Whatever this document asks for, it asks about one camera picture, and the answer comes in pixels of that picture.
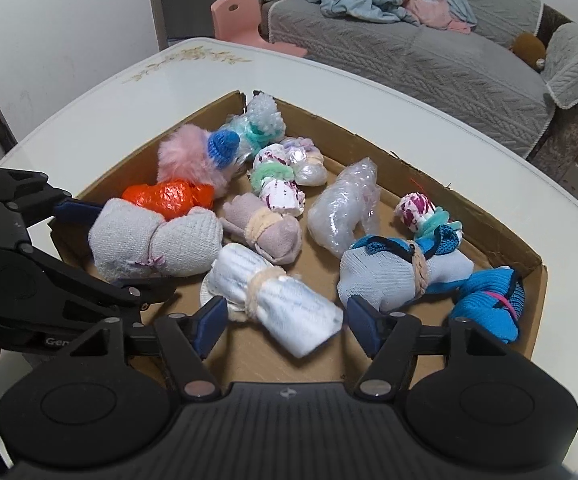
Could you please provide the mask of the blue white striped sock roll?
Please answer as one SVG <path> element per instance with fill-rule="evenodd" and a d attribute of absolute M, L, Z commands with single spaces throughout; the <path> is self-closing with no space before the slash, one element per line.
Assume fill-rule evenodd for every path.
<path fill-rule="evenodd" d="M 426 295 L 453 292 L 472 275 L 475 263 L 460 251 L 462 236 L 442 224 L 429 238 L 367 235 L 340 260 L 338 297 L 360 296 L 381 313 L 399 310 Z"/>

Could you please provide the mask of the grey white towel sock roll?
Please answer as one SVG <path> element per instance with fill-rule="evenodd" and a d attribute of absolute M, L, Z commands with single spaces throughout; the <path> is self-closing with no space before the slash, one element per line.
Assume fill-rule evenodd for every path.
<path fill-rule="evenodd" d="M 213 211 L 194 206 L 173 220 L 121 198 L 108 200 L 89 230 L 98 274 L 108 282 L 134 278 L 189 278 L 211 269 L 223 247 Z"/>

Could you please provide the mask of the white sock cream band roll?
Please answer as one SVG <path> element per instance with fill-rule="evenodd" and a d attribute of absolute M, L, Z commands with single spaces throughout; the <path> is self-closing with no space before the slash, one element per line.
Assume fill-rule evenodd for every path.
<path fill-rule="evenodd" d="M 246 246 L 225 245 L 200 287 L 200 301 L 221 296 L 233 322 L 256 322 L 291 356 L 307 356 L 338 334 L 343 312 Z"/>

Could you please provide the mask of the orange plastic bag bundle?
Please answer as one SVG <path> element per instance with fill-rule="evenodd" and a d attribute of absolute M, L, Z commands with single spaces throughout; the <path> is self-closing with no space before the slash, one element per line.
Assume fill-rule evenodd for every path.
<path fill-rule="evenodd" d="M 131 185 L 122 193 L 123 200 L 161 214 L 167 220 L 185 216 L 193 207 L 211 209 L 214 188 L 186 180 L 159 182 L 154 185 Z"/>

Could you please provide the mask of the blue knit sock bundle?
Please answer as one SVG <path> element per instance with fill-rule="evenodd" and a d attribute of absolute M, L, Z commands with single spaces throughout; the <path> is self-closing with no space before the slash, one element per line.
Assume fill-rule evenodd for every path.
<path fill-rule="evenodd" d="M 478 271 L 457 289 L 449 319 L 468 318 L 511 344 L 519 337 L 524 300 L 524 284 L 517 271 L 509 266 Z"/>

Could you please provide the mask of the magenta white teal sock roll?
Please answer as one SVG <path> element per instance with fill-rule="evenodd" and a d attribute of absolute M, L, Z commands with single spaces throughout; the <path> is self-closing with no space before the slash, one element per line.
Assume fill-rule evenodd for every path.
<path fill-rule="evenodd" d="M 431 240 L 439 226 L 448 226 L 458 238 L 463 237 L 463 225 L 452 220 L 449 211 L 434 205 L 423 193 L 404 195 L 394 208 L 394 217 L 401 220 L 415 240 Z"/>

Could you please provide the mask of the pink fluffy pompom hat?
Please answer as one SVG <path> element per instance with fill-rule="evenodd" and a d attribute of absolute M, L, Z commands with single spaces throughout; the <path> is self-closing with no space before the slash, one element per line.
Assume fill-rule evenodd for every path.
<path fill-rule="evenodd" d="M 236 170 L 240 136 L 229 129 L 214 132 L 193 124 L 178 127 L 158 148 L 158 182 L 186 180 L 211 185 L 223 197 Z"/>

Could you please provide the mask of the mauve sock cream band roll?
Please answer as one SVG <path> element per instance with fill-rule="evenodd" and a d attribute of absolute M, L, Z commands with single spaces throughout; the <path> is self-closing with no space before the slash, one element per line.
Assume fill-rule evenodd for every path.
<path fill-rule="evenodd" d="M 252 193 L 223 203 L 219 218 L 226 235 L 257 252 L 275 266 L 292 264 L 302 248 L 302 229 L 295 217 L 272 211 Z"/>

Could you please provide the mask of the clear bubble wrap bundle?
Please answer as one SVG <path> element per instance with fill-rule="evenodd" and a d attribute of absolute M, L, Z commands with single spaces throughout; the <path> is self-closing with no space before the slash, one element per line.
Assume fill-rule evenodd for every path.
<path fill-rule="evenodd" d="M 307 212 L 306 225 L 314 242 L 337 258 L 355 242 L 354 231 L 379 233 L 377 165 L 365 157 L 344 168 Z"/>

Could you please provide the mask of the white pink teal sock roll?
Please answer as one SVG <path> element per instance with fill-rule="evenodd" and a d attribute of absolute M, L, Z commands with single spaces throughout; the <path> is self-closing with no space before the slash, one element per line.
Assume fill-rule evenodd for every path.
<path fill-rule="evenodd" d="M 305 195 L 295 183 L 287 150 L 279 143 L 262 148 L 253 159 L 249 180 L 252 192 L 272 211 L 299 218 Z"/>

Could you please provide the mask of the pale pink sock roll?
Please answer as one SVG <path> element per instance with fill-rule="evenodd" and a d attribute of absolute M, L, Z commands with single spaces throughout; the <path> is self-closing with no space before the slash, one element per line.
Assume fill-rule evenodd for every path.
<path fill-rule="evenodd" d="M 324 156 L 312 139 L 303 136 L 284 138 L 280 144 L 286 151 L 297 185 L 315 188 L 327 183 L 328 172 L 324 166 Z"/>

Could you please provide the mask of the white fluffy teal sock roll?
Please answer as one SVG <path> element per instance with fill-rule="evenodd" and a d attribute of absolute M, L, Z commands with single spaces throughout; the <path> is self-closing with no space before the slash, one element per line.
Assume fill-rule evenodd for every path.
<path fill-rule="evenodd" d="M 250 160 L 262 148 L 283 140 L 287 130 L 276 101 L 266 93 L 254 96 L 246 111 L 229 117 L 223 127 L 239 136 L 236 162 Z"/>

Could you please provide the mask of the pink small chair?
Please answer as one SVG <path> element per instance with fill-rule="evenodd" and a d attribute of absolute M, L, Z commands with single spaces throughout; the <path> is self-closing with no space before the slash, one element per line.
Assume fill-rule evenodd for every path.
<path fill-rule="evenodd" d="M 261 36 L 262 23 L 259 0 L 216 0 L 210 6 L 213 21 L 214 37 L 217 40 L 243 44 L 263 50 L 305 58 L 307 50 L 276 42 L 273 44 Z"/>

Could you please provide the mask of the grey sofa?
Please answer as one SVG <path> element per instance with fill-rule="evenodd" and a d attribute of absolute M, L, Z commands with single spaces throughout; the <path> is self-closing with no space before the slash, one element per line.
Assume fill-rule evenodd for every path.
<path fill-rule="evenodd" d="M 326 18 L 306 0 L 259 0 L 266 38 L 419 99 L 552 176 L 578 161 L 578 24 L 541 0 L 468 0 L 469 34 Z M 510 51 L 521 32 L 546 47 L 536 72 Z"/>

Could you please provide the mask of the brown plush toy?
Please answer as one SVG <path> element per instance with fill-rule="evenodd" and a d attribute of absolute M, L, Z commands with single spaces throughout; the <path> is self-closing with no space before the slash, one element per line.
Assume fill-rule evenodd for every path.
<path fill-rule="evenodd" d="M 546 47 L 538 37 L 530 34 L 530 32 L 521 32 L 510 46 L 510 51 L 530 66 L 532 70 L 536 72 L 544 70 Z"/>

